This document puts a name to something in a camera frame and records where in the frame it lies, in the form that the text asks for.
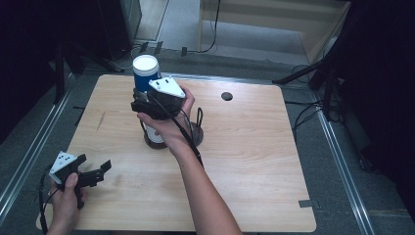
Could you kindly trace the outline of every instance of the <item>blue and white cup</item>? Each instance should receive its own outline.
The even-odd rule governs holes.
[[[159,62],[154,56],[142,55],[134,59],[132,67],[134,70],[135,88],[147,97],[147,91],[153,89],[149,81],[161,78]],[[146,126],[146,132],[153,143],[160,144],[164,142],[161,136],[156,135],[156,131],[152,127]]]
[[[139,56],[132,62],[132,67],[134,70],[135,88],[140,92],[146,93],[152,89],[149,85],[150,80],[161,78],[159,62],[154,56]]]

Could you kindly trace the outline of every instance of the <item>white plastic part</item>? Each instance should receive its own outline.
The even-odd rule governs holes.
[[[171,77],[165,77],[157,80],[150,80],[149,85],[155,88],[160,93],[167,95],[185,98],[183,90],[177,84],[177,82]]]
[[[152,127],[146,125],[146,131],[149,136],[149,139],[153,141],[154,143],[160,144],[164,142],[161,136],[156,135],[156,131]]]
[[[74,155],[70,155],[61,151],[61,153],[59,153],[59,155],[56,157],[55,162],[49,171],[49,176],[51,176],[51,178],[53,178],[57,184],[62,184],[61,179],[56,176],[55,173],[61,170],[63,167],[71,164],[75,160],[76,157]]]
[[[139,56],[134,59],[132,65],[134,72],[140,76],[150,76],[159,72],[159,62],[154,56]]]

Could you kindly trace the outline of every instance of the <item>black cable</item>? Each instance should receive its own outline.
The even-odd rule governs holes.
[[[208,49],[205,51],[188,51],[188,52],[196,52],[196,53],[205,53],[208,52],[213,45],[216,43],[216,35],[217,35],[217,19],[219,18],[219,10],[220,10],[220,0],[217,1],[217,9],[216,9],[216,18],[214,20],[214,33],[213,33],[213,41]]]
[[[196,117],[196,127],[198,127],[198,134],[201,133],[202,129],[202,120],[204,120],[204,111],[201,108],[198,108],[198,116]]]
[[[300,117],[307,111],[307,110],[309,110],[311,107],[313,107],[315,104],[310,104],[310,105],[308,105],[305,109],[303,109],[301,112],[300,112],[300,114],[297,116],[297,118],[296,118],[296,121],[294,122],[294,126],[293,126],[293,128],[292,128],[292,130],[293,130],[293,136],[294,136],[294,141],[297,143],[297,128],[300,126],[300,125],[302,125],[302,124],[304,124],[306,121],[308,121],[308,120],[310,120],[318,111],[320,111],[321,110],[321,108],[319,108],[319,109],[317,109],[315,112],[313,112],[311,115],[309,115],[309,116],[307,116],[307,117],[305,117],[300,123],[299,123],[299,120],[300,120]]]
[[[142,46],[142,44],[137,44],[137,46],[136,47],[134,47],[134,48],[132,48],[131,50],[130,50],[130,57],[131,57],[131,59],[134,61],[134,56],[133,56],[133,54],[132,54],[132,52],[133,51],[135,51],[135,50],[137,50],[137,49],[139,49],[139,48],[141,48],[141,46]],[[131,62],[131,66],[129,66],[129,67],[122,67],[122,66],[120,66],[119,64],[117,64],[116,62],[115,62],[116,60],[113,60],[113,61],[109,61],[111,64],[113,64],[115,67],[117,67],[117,68],[119,68],[120,70],[123,70],[123,71],[125,71],[125,70],[129,70],[129,69],[131,69],[132,67],[133,67],[133,65],[132,65],[132,62]]]
[[[193,136],[193,126],[192,126],[192,122],[190,122],[189,117],[186,115],[186,112],[184,112],[184,110],[181,110],[183,113],[184,118],[186,118],[186,122],[189,125],[190,128],[190,136],[192,137],[192,142],[195,143],[195,138]]]
[[[39,212],[40,212],[39,220],[40,220],[40,225],[42,227],[43,234],[48,233],[48,225],[46,223],[46,216],[45,216],[46,206],[45,206],[45,208],[43,206],[43,188],[44,188],[44,185],[45,185],[46,174],[49,172],[49,170],[51,168],[52,168],[52,164],[48,165],[45,168],[45,171],[43,172],[42,176],[40,177],[40,184],[39,184],[39,188],[38,188],[38,191],[39,191]]]
[[[184,138],[189,143],[190,148],[192,149],[193,153],[195,153],[196,158],[198,159],[199,163],[203,167],[204,164],[202,162],[201,153],[199,152],[198,148],[196,148],[195,142],[192,141],[187,131],[183,128],[183,126],[181,126],[181,124],[176,120],[176,118],[174,118],[174,116],[156,98],[153,98],[153,99],[159,105],[159,107],[170,117],[170,119],[174,122],[174,124],[176,124],[176,126],[180,129],[180,132],[182,133]]]
[[[52,197],[58,192],[58,188],[51,194],[51,195],[49,195],[49,197],[48,197],[48,199],[46,199],[46,202],[44,203],[44,206],[43,206],[43,211],[45,212],[46,211],[46,206],[48,206],[48,203],[49,203],[49,201],[52,199]]]
[[[144,134],[146,135],[146,137],[148,138],[148,139],[150,139],[150,137],[149,137],[149,133],[147,133],[147,129],[146,129],[146,127],[144,126],[144,123],[143,123],[143,121],[140,119],[140,125],[141,125],[141,128],[143,129],[143,132],[144,132]]]
[[[297,102],[297,101],[284,101],[284,103],[287,105],[314,105],[318,107],[321,107],[323,105],[321,100],[316,101],[316,102],[310,102],[310,103],[303,103],[303,102]]]
[[[291,69],[291,74],[294,74],[294,70],[295,70],[296,68],[298,68],[298,67],[301,67],[301,66],[303,66],[303,67],[308,67],[308,65],[297,65],[297,66],[294,66],[294,67]],[[303,80],[300,80],[300,78],[301,78],[301,76],[300,76],[299,78],[297,78],[297,81],[299,81],[299,82],[301,82],[301,83],[308,83],[308,82],[310,81],[310,76],[309,76],[309,73],[307,74],[308,81],[303,81]]]

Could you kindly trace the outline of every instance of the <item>wrist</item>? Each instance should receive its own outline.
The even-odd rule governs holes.
[[[70,234],[72,231],[71,227],[64,222],[52,221],[52,224],[48,230],[48,235],[53,234]]]
[[[189,143],[185,139],[169,142],[167,144],[168,150],[170,153],[179,161],[184,156],[195,156],[192,148],[190,148]]]

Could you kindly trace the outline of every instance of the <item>hand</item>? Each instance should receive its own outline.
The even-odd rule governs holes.
[[[70,234],[79,219],[79,209],[74,188],[78,180],[77,173],[72,173],[66,183],[65,191],[58,190],[52,197],[53,220],[48,234]],[[51,180],[50,193],[57,190],[55,181]],[[81,201],[86,199],[85,189],[81,189]]]
[[[190,118],[190,113],[195,103],[195,97],[184,86],[180,86],[184,91],[186,98],[183,101],[182,110],[186,113],[187,117]],[[164,141],[165,145],[170,149],[170,151],[174,152],[176,148],[179,146],[189,145],[182,133],[180,132],[179,128],[176,124],[171,120],[154,120],[150,116],[144,113],[137,114],[137,117],[140,118],[146,125],[151,126],[153,129],[156,130],[156,134],[160,135],[162,140]],[[179,114],[175,118],[181,126],[186,128],[187,132],[189,133],[189,126],[183,114]]]

